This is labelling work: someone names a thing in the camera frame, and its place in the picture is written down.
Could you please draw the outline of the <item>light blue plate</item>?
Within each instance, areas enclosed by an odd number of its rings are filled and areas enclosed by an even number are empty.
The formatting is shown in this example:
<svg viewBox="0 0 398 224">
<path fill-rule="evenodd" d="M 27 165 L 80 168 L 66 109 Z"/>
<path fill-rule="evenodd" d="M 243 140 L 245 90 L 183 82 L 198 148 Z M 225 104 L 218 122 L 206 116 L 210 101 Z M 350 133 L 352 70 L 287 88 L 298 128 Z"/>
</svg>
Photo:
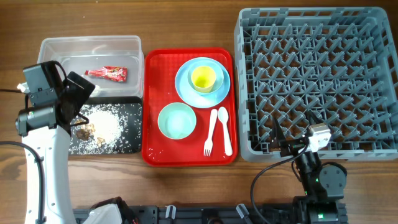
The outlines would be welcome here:
<svg viewBox="0 0 398 224">
<path fill-rule="evenodd" d="M 206 62 L 220 67 L 223 71 L 223 82 L 216 81 L 210 93 L 200 93 L 193 87 L 189 71 L 194 64 Z M 231 78 L 227 69 L 218 61 L 208 57 L 197 57 L 185 62 L 175 76 L 175 89 L 178 96 L 188 105 L 196 108 L 211 108 L 220 104 L 228 95 L 231 86 Z"/>
</svg>

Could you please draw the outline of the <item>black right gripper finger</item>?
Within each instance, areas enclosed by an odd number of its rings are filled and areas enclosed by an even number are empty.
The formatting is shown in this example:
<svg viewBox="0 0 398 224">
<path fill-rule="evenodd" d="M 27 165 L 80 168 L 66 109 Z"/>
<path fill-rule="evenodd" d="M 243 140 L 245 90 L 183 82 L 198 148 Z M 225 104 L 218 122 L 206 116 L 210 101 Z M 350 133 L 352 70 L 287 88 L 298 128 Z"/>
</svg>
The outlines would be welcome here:
<svg viewBox="0 0 398 224">
<path fill-rule="evenodd" d="M 272 120 L 272 131 L 271 131 L 271 149 L 280 149 L 285 144 L 285 136 L 282 131 L 282 128 L 277 120 L 277 118 L 273 118 Z"/>
<path fill-rule="evenodd" d="M 310 126 L 322 124 L 322 120 L 311 110 L 307 111 L 307 119 Z"/>
</svg>

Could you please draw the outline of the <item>white plastic spoon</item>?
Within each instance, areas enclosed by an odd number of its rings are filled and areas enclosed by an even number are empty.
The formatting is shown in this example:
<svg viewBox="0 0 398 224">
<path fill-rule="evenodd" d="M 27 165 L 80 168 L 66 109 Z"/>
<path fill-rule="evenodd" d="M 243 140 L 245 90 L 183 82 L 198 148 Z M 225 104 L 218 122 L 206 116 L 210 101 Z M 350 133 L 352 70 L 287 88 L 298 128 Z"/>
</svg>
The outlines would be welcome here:
<svg viewBox="0 0 398 224">
<path fill-rule="evenodd" d="M 229 136 L 229 131 L 228 131 L 228 119 L 229 115 L 225 107 L 220 107 L 218 110 L 218 119 L 223 125 L 223 136 L 224 136 L 224 151 L 227 156 L 232 156 L 233 155 L 233 149 L 231 146 L 231 140 Z"/>
</svg>

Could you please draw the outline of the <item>green bowl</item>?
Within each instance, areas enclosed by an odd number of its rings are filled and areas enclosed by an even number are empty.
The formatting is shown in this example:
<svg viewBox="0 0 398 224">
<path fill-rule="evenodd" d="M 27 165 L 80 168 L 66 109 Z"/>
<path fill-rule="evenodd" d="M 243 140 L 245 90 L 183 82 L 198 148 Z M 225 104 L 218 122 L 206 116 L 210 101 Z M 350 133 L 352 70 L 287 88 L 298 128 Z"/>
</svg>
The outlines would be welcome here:
<svg viewBox="0 0 398 224">
<path fill-rule="evenodd" d="M 167 138 L 180 140 L 194 131 L 197 117 L 194 110 L 185 103 L 170 103 L 159 113 L 157 124 L 160 132 Z"/>
</svg>

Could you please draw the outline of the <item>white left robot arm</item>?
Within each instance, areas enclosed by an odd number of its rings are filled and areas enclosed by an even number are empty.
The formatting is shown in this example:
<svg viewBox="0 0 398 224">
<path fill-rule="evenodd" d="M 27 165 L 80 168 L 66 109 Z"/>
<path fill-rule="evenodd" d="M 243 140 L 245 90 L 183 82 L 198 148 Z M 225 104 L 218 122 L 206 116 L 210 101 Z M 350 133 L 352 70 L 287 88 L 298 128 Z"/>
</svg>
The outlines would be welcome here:
<svg viewBox="0 0 398 224">
<path fill-rule="evenodd" d="M 68 148 L 71 122 L 95 89 L 75 72 L 61 77 L 56 68 L 24 69 L 31 106 L 20 110 L 28 173 L 26 223 L 75 223 L 70 200 Z"/>
</svg>

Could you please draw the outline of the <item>white plastic fork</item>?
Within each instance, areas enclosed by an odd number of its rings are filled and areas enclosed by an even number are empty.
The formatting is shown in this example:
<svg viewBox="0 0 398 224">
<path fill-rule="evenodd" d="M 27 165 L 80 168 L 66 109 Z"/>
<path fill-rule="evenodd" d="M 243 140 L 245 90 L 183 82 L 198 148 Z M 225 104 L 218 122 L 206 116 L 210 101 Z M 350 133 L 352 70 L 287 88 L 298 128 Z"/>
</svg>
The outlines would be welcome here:
<svg viewBox="0 0 398 224">
<path fill-rule="evenodd" d="M 215 129 L 217 115 L 218 115 L 218 110 L 212 109 L 210 114 L 208 137 L 204 143 L 204 156 L 211 156 L 212 147 L 213 147 L 212 137 Z"/>
</svg>

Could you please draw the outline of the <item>red serving tray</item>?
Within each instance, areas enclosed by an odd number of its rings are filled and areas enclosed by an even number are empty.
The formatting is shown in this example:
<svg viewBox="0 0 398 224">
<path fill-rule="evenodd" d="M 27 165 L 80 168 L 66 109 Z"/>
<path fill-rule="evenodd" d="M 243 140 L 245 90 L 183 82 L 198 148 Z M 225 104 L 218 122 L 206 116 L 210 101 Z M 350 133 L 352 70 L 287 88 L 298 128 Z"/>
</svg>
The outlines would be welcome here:
<svg viewBox="0 0 398 224">
<path fill-rule="evenodd" d="M 238 154 L 236 130 L 236 107 L 234 87 L 220 103 L 227 109 L 228 131 L 233 153 L 224 153 L 223 125 L 215 124 L 213 149 L 210 156 L 204 156 L 204 143 L 208 135 L 209 108 L 194 108 L 197 125 L 193 132 L 181 140 L 164 136 L 159 130 L 157 119 L 161 110 L 170 103 L 182 102 L 175 87 L 179 68 L 197 57 L 208 57 L 218 61 L 233 78 L 231 54 L 222 48 L 157 49 L 145 59 L 144 99 L 142 115 L 142 158 L 152 166 L 225 166 L 232 163 Z"/>
</svg>

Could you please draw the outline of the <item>red candy wrapper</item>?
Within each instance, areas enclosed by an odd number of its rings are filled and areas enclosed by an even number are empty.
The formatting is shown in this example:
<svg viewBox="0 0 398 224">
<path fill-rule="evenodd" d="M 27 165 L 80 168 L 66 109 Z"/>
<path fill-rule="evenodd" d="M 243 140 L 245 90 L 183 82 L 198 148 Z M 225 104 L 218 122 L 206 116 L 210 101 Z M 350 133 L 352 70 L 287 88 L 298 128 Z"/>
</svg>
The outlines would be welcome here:
<svg viewBox="0 0 398 224">
<path fill-rule="evenodd" d="M 96 78 L 104 78 L 114 82 L 125 82 L 127 79 L 127 68 L 104 66 L 99 70 L 86 70 L 85 75 Z"/>
</svg>

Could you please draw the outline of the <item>light blue bowl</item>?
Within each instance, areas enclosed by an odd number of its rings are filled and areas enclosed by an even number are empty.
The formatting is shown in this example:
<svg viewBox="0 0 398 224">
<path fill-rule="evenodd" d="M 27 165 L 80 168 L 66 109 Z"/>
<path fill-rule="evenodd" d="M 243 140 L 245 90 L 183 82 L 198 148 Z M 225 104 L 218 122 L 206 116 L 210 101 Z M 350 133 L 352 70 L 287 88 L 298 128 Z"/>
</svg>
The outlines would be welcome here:
<svg viewBox="0 0 398 224">
<path fill-rule="evenodd" d="M 215 81 L 215 84 L 213 85 L 212 90 L 209 93 L 200 93 L 200 92 L 196 91 L 194 89 L 193 83 L 191 81 L 191 74 L 192 74 L 193 69 L 195 67 L 202 66 L 202 65 L 209 66 L 216 72 L 216 81 Z M 210 93 L 213 93 L 214 91 L 218 90 L 221 87 L 221 85 L 223 84 L 223 80 L 224 80 L 224 76 L 223 76 L 223 70 L 221 68 L 221 65 L 219 65 L 215 61 L 207 59 L 207 58 L 203 58 L 197 62 L 193 62 L 193 64 L 188 69 L 188 82 L 192 86 L 193 90 L 196 91 L 200 95 L 209 95 Z"/>
</svg>

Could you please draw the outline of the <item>clear plastic bin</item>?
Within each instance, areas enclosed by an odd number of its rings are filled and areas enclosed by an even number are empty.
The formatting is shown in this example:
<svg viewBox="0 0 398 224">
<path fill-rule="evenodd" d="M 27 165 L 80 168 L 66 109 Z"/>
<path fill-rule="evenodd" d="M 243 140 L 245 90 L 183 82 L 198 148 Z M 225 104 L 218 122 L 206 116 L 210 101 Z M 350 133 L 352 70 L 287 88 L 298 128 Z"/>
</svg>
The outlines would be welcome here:
<svg viewBox="0 0 398 224">
<path fill-rule="evenodd" d="M 75 72 L 99 85 L 99 94 L 95 97 L 143 97 L 144 54 L 141 39 L 136 35 L 47 38 L 41 43 L 37 61 L 49 60 L 60 62 L 66 72 Z M 126 81 L 85 75 L 86 70 L 99 70 L 104 66 L 126 67 Z"/>
</svg>

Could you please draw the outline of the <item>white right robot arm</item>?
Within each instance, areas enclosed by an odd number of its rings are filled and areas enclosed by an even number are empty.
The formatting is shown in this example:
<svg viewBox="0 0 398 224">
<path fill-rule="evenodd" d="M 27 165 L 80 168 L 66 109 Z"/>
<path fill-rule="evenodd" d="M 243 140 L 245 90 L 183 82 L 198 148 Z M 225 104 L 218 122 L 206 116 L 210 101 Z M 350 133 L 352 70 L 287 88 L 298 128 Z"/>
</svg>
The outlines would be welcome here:
<svg viewBox="0 0 398 224">
<path fill-rule="evenodd" d="M 331 130 L 311 111 L 310 125 L 305 133 L 288 140 L 276 118 L 272 121 L 271 147 L 280 150 L 282 157 L 292 156 L 305 195 L 294 197 L 290 221 L 292 223 L 347 223 L 344 198 L 347 170 L 337 162 L 322 162 L 318 151 L 331 139 Z"/>
</svg>

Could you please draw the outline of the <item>grey dishwasher rack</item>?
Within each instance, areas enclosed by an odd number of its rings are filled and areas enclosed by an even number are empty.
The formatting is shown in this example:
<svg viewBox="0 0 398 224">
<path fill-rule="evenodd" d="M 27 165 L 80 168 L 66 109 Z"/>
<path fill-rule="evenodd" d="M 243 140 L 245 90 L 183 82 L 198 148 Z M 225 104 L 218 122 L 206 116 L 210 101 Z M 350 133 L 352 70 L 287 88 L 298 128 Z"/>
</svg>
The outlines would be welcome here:
<svg viewBox="0 0 398 224">
<path fill-rule="evenodd" d="M 280 160 L 272 121 L 297 139 L 313 112 L 322 159 L 397 158 L 397 50 L 380 7 L 245 8 L 234 28 L 241 156 Z"/>
</svg>

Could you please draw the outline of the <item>yellow cup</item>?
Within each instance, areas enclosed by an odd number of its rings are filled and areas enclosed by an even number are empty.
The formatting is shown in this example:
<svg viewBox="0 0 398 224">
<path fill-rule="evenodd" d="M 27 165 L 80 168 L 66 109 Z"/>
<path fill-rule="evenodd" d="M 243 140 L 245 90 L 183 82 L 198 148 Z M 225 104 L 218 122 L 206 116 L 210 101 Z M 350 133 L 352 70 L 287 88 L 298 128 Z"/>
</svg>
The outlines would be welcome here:
<svg viewBox="0 0 398 224">
<path fill-rule="evenodd" d="M 209 93 L 216 81 L 216 72 L 209 66 L 195 67 L 191 74 L 194 89 L 200 93 Z"/>
</svg>

